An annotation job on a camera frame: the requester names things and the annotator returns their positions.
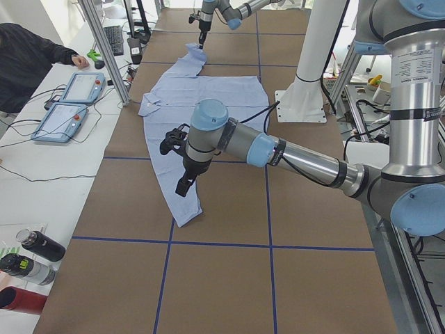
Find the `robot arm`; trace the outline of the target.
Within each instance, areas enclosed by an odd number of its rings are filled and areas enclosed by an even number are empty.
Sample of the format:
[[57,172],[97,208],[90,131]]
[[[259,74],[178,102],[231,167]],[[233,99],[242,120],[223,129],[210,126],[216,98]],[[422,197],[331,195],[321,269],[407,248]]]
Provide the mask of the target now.
[[277,1],[268,0],[254,0],[242,3],[238,8],[233,8],[230,1],[226,0],[205,0],[202,2],[201,10],[196,15],[190,15],[189,23],[194,20],[199,22],[200,35],[198,38],[198,45],[203,49],[207,38],[207,33],[211,30],[213,21],[213,14],[218,11],[225,19],[226,24],[231,30],[237,29],[241,22],[251,16],[253,13]]
[[174,145],[185,169],[177,194],[187,194],[220,150],[253,166],[279,166],[341,189],[410,234],[442,232],[438,126],[443,46],[443,1],[360,1],[356,51],[391,55],[388,164],[382,169],[347,164],[243,125],[218,100],[204,100],[193,111],[189,131]]

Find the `person's hand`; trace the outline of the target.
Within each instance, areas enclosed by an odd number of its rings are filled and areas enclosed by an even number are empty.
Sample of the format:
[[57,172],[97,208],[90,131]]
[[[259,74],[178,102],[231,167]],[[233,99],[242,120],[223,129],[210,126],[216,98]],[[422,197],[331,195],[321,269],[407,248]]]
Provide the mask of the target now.
[[86,69],[90,66],[88,60],[84,56],[80,55],[73,55],[72,62],[80,70]]

